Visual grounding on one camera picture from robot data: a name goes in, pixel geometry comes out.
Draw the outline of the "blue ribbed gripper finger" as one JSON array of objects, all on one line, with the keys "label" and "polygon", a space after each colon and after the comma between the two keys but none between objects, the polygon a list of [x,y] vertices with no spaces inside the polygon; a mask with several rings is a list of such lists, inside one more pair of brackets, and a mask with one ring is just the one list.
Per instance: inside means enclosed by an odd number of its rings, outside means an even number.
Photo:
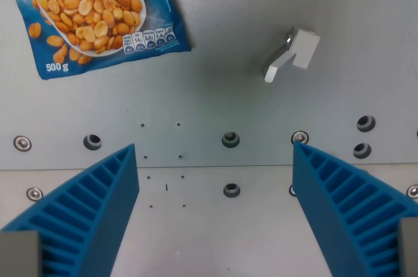
[{"label": "blue ribbed gripper finger", "polygon": [[417,203],[308,144],[293,145],[293,190],[333,276],[399,276],[398,226]]},{"label": "blue ribbed gripper finger", "polygon": [[39,234],[42,276],[110,276],[139,191],[130,144],[55,188],[2,230]]}]

